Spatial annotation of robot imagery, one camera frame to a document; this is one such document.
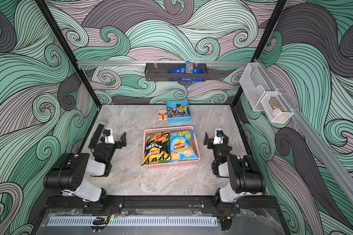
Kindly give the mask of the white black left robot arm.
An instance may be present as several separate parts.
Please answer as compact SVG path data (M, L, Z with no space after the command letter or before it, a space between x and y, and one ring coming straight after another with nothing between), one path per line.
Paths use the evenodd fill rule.
M43 186L81 198L88 203L108 204L106 190L90 183L84 176L107 177L112 169L115 150L126 147L126 133L119 141L102 142L94 147L93 159L88 153L64 153L46 173Z

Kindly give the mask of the black yellow potato chips bag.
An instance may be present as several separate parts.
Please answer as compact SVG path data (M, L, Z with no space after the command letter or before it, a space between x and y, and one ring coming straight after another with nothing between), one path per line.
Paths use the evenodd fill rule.
M170 131L147 134L142 165L169 162L171 160L169 147Z

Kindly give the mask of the blue potato chips bag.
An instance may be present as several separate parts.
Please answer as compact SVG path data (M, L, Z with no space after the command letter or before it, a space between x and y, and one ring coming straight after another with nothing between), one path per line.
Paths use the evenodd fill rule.
M178 131L170 133L169 165L181 161L198 160L198 155L192 146L194 130Z

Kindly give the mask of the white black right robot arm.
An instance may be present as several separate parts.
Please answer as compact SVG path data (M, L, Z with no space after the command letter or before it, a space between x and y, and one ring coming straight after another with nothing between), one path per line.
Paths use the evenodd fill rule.
M219 188L214 196L216 205L235 203L244 196L265 192L266 183L254 156L231 154L229 137L217 129L214 138L205 133L204 145L213 151L212 173L218 178L228 178L229 183Z

